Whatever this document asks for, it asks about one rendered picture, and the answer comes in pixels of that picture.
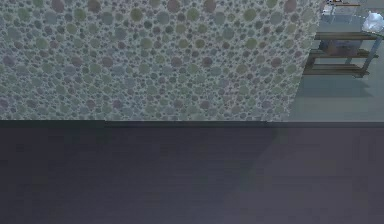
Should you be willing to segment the brown wooden shelf table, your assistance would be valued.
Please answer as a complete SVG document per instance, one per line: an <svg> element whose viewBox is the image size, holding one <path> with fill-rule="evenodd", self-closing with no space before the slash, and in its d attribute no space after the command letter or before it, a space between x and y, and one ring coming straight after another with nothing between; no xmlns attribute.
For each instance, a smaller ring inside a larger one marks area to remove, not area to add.
<svg viewBox="0 0 384 224"><path fill-rule="evenodd" d="M304 76L351 75L362 78L384 40L379 34L359 32L317 32L319 47L311 49L303 71ZM344 59L342 64L316 64L320 58Z"/></svg>

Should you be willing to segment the pale translucent round object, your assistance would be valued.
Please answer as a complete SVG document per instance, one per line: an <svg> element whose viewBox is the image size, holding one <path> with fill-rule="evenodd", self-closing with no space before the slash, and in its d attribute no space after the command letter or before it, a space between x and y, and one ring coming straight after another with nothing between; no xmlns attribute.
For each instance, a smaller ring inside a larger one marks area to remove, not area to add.
<svg viewBox="0 0 384 224"><path fill-rule="evenodd" d="M375 12L369 12L362 26L365 32L380 33L384 29L384 17Z"/></svg>

